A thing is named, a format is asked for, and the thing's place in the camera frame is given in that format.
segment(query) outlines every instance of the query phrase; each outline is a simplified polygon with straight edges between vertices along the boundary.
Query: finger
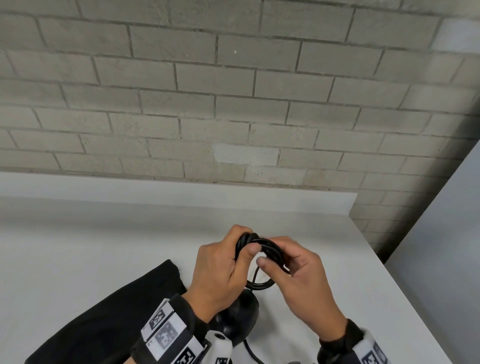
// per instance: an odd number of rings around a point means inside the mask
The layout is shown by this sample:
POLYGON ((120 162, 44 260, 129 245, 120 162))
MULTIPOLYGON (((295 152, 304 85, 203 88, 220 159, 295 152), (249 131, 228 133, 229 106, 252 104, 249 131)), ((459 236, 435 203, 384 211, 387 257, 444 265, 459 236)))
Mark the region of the finger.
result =
POLYGON ((240 239, 240 236, 242 236, 244 232, 249 232, 251 234, 253 231, 246 226, 233 225, 230 231, 226 234, 225 238, 223 238, 220 243, 227 248, 235 248, 237 241, 240 239))
POLYGON ((253 258, 260 252, 261 246, 258 243, 250 243, 240 250, 239 257, 235 264, 235 270, 233 272, 233 278, 235 280, 247 280, 248 268, 253 258))
POLYGON ((260 256, 257 258, 257 264, 282 290, 291 277, 285 273, 273 260, 260 256))
POLYGON ((270 240, 277 244, 290 258, 298 258, 309 251, 288 236, 276 236, 270 238, 270 240))

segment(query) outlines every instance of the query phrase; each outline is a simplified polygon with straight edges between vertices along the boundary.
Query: brick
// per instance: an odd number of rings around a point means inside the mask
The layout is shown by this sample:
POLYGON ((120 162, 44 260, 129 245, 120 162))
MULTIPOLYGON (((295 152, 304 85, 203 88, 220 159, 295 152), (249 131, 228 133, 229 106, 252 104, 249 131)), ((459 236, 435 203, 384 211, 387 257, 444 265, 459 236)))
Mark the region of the brick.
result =
POLYGON ((121 162, 125 174, 183 178, 183 166, 179 160, 122 157, 121 162))
POLYGON ((379 205, 382 201, 385 191, 357 190, 356 204, 379 205))
POLYGON ((433 114, 422 134, 479 139, 480 118, 433 114))
POLYGON ((464 159, 476 144, 477 140, 447 139, 438 157, 464 159))
POLYGON ((168 25, 167 0, 79 0, 85 18, 168 25))
POLYGON ((75 0, 3 0, 0 10, 28 12, 39 15, 78 16, 75 0))
POLYGON ((382 205, 420 207, 429 205, 434 198, 434 194, 387 191, 382 205))
POLYGON ((352 221, 360 231, 363 231, 369 222, 369 220, 352 220, 352 221))
POLYGON ((203 182, 242 182, 245 166, 217 162, 184 162, 185 176, 203 182))
POLYGON ((352 12, 337 6, 265 0, 262 33, 343 41, 352 12))
POLYGON ((63 170, 123 174, 118 157, 84 154, 56 154, 63 170))
POLYGON ((427 48, 439 18, 357 9, 348 41, 381 46, 427 48))
POLYGON ((43 133, 12 130, 12 137, 21 149, 83 153, 78 136, 65 133, 43 133))
POLYGON ((175 0, 171 24, 237 33, 257 33, 260 0, 175 0))
POLYGON ((300 185, 307 170, 293 170, 279 167, 247 166, 245 182, 300 185))
POLYGON ((348 130, 353 128, 359 110, 359 108, 351 106, 292 102, 288 112, 287 124, 348 130))
POLYGON ((397 108, 407 90, 407 84, 336 78, 329 101, 397 108))
POLYGON ((12 128, 40 128, 35 114, 30 108, 0 106, 0 126, 12 128))
POLYGON ((251 96, 253 70, 177 64, 180 91, 251 96))
POLYGON ((0 150, 0 167, 35 168, 38 170, 59 169, 51 153, 24 152, 20 150, 0 150))
POLYGON ((255 96, 327 101, 333 77, 258 71, 255 96))
POLYGON ((433 136, 387 134, 378 152, 434 157, 445 147, 446 142, 447 138, 433 136))
POLYGON ((370 220, 365 231, 367 232, 399 232, 403 230, 404 223, 390 220, 370 220))
POLYGON ((173 64, 154 61, 95 58, 104 85, 175 90, 173 64))
POLYGON ((146 114, 175 115, 193 118, 214 117, 214 97, 161 91, 140 91, 146 114))
POLYGON ((473 106, 475 90, 467 88, 413 85, 402 107, 406 109, 468 112, 473 106))
POLYGON ((146 140, 143 138, 100 135, 82 135, 81 137, 87 153, 114 156, 148 156, 146 140))
POLYGON ((282 149, 278 165, 307 169, 335 170, 342 153, 319 150, 282 149))
POLYGON ((39 19, 50 49, 130 56, 127 28, 117 24, 39 19))
POLYGON ((249 125, 244 122, 181 119, 183 139, 247 144, 249 125))
POLYGON ((313 148, 316 130, 293 126, 252 124, 250 144, 257 146, 289 146, 313 148))
POLYGON ((338 170, 310 170, 303 181, 306 186, 359 188, 365 173, 338 170))
POLYGON ((480 57, 465 59, 453 83, 460 86, 480 87, 480 57))
POLYGON ((374 205, 353 205, 350 210, 351 218, 360 219, 386 219, 401 221, 414 215, 417 209, 404 206, 374 206, 374 205))
POLYGON ((427 112, 362 109, 355 130, 418 134, 429 118, 427 112))
POLYGON ((438 177, 405 174, 367 173, 361 187, 371 190, 436 193, 443 187, 446 180, 438 177))
POLYGON ((88 56, 29 50, 9 51, 9 56, 19 76, 23 78, 97 83, 88 56))
POLYGON ((0 148, 16 148, 8 131, 0 129, 0 148))
POLYGON ((0 50, 0 77, 15 77, 13 68, 8 61, 7 54, 0 50))
POLYGON ((375 77, 385 81, 448 83, 462 58, 452 54, 428 54, 387 50, 375 77))
POLYGON ((179 121, 177 118, 130 114, 110 114, 113 133, 149 138, 179 139, 179 121))
POLYGON ((345 153, 338 169, 361 172, 396 173, 404 161, 405 157, 400 156, 345 153))
POLYGON ((213 145, 213 155, 218 163, 275 166, 278 159, 278 152, 278 148, 232 146, 229 144, 213 145))
POLYGON ((379 49, 304 42, 298 70, 371 77, 381 54, 379 49))
POLYGON ((210 143, 190 140, 148 139, 148 148, 154 158, 190 160, 198 163, 213 161, 210 143))
POLYGON ((458 159, 407 157, 399 173, 450 177, 461 163, 458 159))
POLYGON ((467 19, 444 19, 432 49, 480 54, 480 22, 467 19))
POLYGON ((480 15, 477 0, 406 0, 402 9, 465 16, 480 15))
POLYGON ((347 152, 376 152, 383 134, 320 130, 315 149, 347 152))
POLYGON ((366 5, 377 8, 398 9, 400 0, 333 0, 342 4, 366 5))
POLYGON ((363 237, 368 242, 375 253, 379 253, 386 247, 388 241, 393 238, 393 234, 385 232, 364 232, 363 237))
POLYGON ((65 107, 59 86, 52 84, 0 80, 0 100, 18 105, 65 107))
POLYGON ((218 37, 218 63, 295 70, 300 42, 282 39, 218 37))
POLYGON ((102 112, 37 109, 44 129, 110 134, 107 115, 102 112))
POLYGON ((216 117, 226 120, 284 124, 288 102, 238 97, 217 97, 216 117))
POLYGON ((135 90, 95 86, 64 86, 63 90, 71 108, 142 112, 135 90))
POLYGON ((33 18, 0 14, 0 49, 44 48, 33 18))
POLYGON ((131 26, 133 54, 154 60, 215 62, 215 35, 131 26))

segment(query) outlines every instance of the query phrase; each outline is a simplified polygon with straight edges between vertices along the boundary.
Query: black rounded object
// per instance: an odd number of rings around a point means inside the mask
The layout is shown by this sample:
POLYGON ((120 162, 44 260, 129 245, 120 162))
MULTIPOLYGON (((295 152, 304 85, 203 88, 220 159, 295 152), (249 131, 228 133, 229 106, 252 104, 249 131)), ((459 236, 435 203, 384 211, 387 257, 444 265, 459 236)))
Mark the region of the black rounded object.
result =
POLYGON ((258 318, 258 300, 244 289, 229 308, 220 311, 208 323, 210 330, 220 331, 237 346, 246 339, 258 318))
MULTIPOLYGON (((259 243, 262 247, 262 252, 264 252, 269 259, 277 263, 278 266, 282 268, 282 270, 285 273, 288 273, 288 274, 290 273, 284 267, 285 259, 283 258, 283 252, 278 247, 278 245, 267 238, 260 238, 258 234, 255 234, 254 232, 251 234, 248 232, 244 232, 242 236, 240 236, 240 239, 238 240, 237 245, 235 246, 235 260, 238 259, 240 250, 242 250, 244 246, 250 243, 259 243)), ((271 279, 263 283, 253 283, 248 280, 245 287, 252 291, 261 291, 261 290, 265 290, 267 288, 272 287, 274 284, 275 282, 273 282, 273 280, 271 279)))

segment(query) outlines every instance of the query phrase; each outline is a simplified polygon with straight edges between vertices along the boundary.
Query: hand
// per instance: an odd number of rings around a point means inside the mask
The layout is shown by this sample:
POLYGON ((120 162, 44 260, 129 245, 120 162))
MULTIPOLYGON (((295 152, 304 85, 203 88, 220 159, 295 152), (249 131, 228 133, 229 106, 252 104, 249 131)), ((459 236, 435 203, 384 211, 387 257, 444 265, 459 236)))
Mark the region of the hand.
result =
POLYGON ((268 258, 259 257, 257 264, 278 285, 293 314, 322 341, 344 336, 347 319, 335 303, 320 257, 288 236, 270 240, 283 250, 290 275, 268 258))
POLYGON ((204 322, 229 307, 247 283, 248 268, 261 246, 246 245, 235 262, 235 245, 244 232, 252 233, 252 230, 234 225, 221 242, 198 249, 192 284, 183 298, 204 322))

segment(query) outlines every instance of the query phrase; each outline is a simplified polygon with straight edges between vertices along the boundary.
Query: cinder block wall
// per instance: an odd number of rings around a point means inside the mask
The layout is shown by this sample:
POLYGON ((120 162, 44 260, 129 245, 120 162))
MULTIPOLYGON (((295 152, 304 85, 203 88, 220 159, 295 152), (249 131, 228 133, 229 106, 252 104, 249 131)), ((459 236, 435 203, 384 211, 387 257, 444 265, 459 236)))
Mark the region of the cinder block wall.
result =
POLYGON ((354 191, 387 256, 480 138, 478 0, 0 0, 0 168, 354 191))

